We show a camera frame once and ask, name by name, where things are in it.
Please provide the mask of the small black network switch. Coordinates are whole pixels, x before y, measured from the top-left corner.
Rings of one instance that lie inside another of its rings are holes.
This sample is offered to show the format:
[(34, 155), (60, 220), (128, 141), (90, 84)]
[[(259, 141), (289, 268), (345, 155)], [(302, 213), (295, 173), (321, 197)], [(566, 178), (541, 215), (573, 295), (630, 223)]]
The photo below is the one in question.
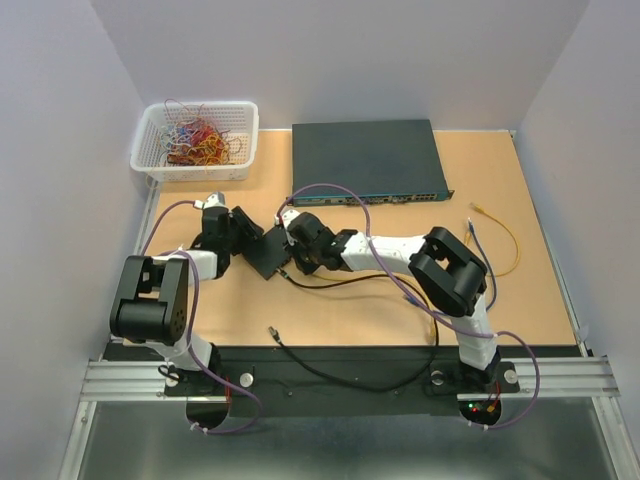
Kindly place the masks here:
[(252, 241), (242, 255), (264, 280), (269, 280), (291, 261), (287, 245), (285, 231), (274, 226), (260, 239)]

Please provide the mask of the black ethernet cable teal plug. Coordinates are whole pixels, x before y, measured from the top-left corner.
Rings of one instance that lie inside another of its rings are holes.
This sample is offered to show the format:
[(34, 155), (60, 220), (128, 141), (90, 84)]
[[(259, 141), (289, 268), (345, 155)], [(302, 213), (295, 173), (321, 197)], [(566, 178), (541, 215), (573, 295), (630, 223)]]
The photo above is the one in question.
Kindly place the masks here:
[[(334, 288), (334, 287), (342, 287), (342, 286), (346, 286), (349, 284), (354, 284), (357, 283), (359, 281), (366, 281), (366, 280), (372, 280), (372, 279), (376, 279), (376, 278), (386, 278), (383, 274), (371, 274), (371, 275), (365, 275), (365, 276), (361, 276), (361, 277), (357, 277), (357, 278), (352, 278), (352, 279), (348, 279), (348, 280), (340, 280), (340, 279), (331, 279), (331, 278), (324, 278), (321, 276), (316, 276), (316, 278), (321, 278), (322, 280), (325, 281), (330, 281), (330, 283), (325, 284), (325, 285), (305, 285), (305, 284), (301, 284), (300, 282), (294, 280), (284, 269), (279, 269), (278, 273), (285, 279), (287, 280), (290, 284), (294, 285), (297, 288), (300, 289), (307, 289), (307, 290), (326, 290), (329, 288)], [(428, 305), (428, 302), (426, 301), (426, 298), (420, 294), (419, 290), (417, 289), (417, 287), (415, 287), (411, 282), (409, 282), (408, 280), (405, 280), (403, 278), (399, 278), (396, 277), (402, 284), (404, 284), (404, 286), (409, 287), (409, 289), (417, 295), (417, 297), (419, 297), (422, 301), (424, 301), (425, 304)], [(339, 314), (338, 315), (338, 319), (339, 320), (344, 320), (345, 325), (348, 325), (347, 330), (349, 330), (349, 339), (351, 340), (355, 340), (355, 333), (356, 332), (356, 327), (360, 326), (364, 326), (365, 325), (365, 318), (363, 316), (364, 314), (357, 314), (356, 315), (356, 320), (354, 323), (354, 320), (352, 315), (346, 316), (346, 314)], [(361, 390), (361, 391), (366, 391), (366, 392), (370, 392), (370, 393), (386, 393), (386, 392), (390, 392), (390, 391), (395, 391), (398, 389), (401, 389), (409, 384), (411, 384), (412, 382), (416, 381), (417, 379), (419, 379), (419, 377), (423, 374), (425, 374), (425, 372), (429, 371), (429, 368), (431, 367), (431, 365), (433, 364), (433, 361), (437, 358), (437, 355), (439, 353), (439, 346), (440, 346), (440, 337), (439, 337), (439, 328), (438, 328), (438, 323), (435, 319), (433, 319), (431, 316), (428, 316), (428, 320), (429, 320), (429, 336), (425, 337), (428, 340), (426, 340), (426, 345), (427, 345), (427, 352), (430, 352), (428, 355), (428, 359), (426, 360), (426, 362), (424, 363), (424, 365), (422, 365), (421, 367), (418, 368), (418, 370), (416, 370), (415, 372), (411, 373), (409, 376), (407, 376), (406, 378), (403, 378), (401, 380), (396, 379), (397, 381), (394, 381), (393, 383), (391, 383), (390, 385), (368, 385), (366, 383), (362, 383), (360, 382), (359, 379), (355, 379), (355, 380), (349, 380), (349, 379), (343, 379), (340, 377), (336, 377), (335, 375), (331, 375), (329, 373), (326, 372), (322, 372), (312, 366), (310, 366), (309, 364), (305, 363), (305, 361), (303, 361), (299, 356), (297, 356), (294, 351), (292, 350), (292, 348), (290, 348), (289, 346), (286, 346), (282, 339), (280, 334), (278, 333), (277, 329), (275, 327), (270, 326), (268, 328), (269, 330), (269, 334), (271, 335), (271, 337), (273, 338), (273, 340), (283, 349), (283, 351), (287, 354), (287, 356), (294, 360), (296, 363), (298, 363), (301, 367), (303, 367), (306, 371), (312, 373), (313, 375), (316, 375), (326, 381), (328, 381), (329, 383), (333, 383), (339, 386), (343, 386), (343, 387), (347, 387), (347, 388), (352, 388), (352, 389), (356, 389), (356, 390)], [(338, 345), (338, 346), (356, 346), (356, 347), (364, 347), (364, 346), (389, 346), (389, 344), (387, 343), (363, 343), (363, 341), (360, 342), (349, 342), (345, 345)]]

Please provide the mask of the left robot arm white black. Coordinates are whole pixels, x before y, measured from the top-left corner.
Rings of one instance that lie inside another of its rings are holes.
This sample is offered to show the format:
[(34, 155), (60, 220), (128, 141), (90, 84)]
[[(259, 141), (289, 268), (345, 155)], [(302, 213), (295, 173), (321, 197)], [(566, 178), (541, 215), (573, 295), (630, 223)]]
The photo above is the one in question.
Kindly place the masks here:
[(215, 392), (223, 371), (214, 346), (194, 332), (196, 289), (220, 278), (233, 256), (261, 240), (264, 229), (239, 207), (207, 207), (201, 232), (187, 250), (131, 255), (124, 262), (109, 317), (111, 333), (146, 344), (181, 370), (199, 393)]

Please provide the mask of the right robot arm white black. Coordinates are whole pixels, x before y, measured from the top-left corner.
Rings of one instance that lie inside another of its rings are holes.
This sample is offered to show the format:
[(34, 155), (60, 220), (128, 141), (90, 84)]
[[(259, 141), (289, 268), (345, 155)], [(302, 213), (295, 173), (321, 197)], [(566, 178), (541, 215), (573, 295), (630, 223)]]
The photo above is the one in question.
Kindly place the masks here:
[(281, 215), (287, 246), (302, 272), (379, 271), (410, 275), (433, 306), (450, 319), (461, 361), (460, 378), (482, 390), (496, 378), (499, 362), (486, 302), (488, 268), (444, 227), (424, 236), (384, 237), (343, 229), (337, 233), (308, 212)]

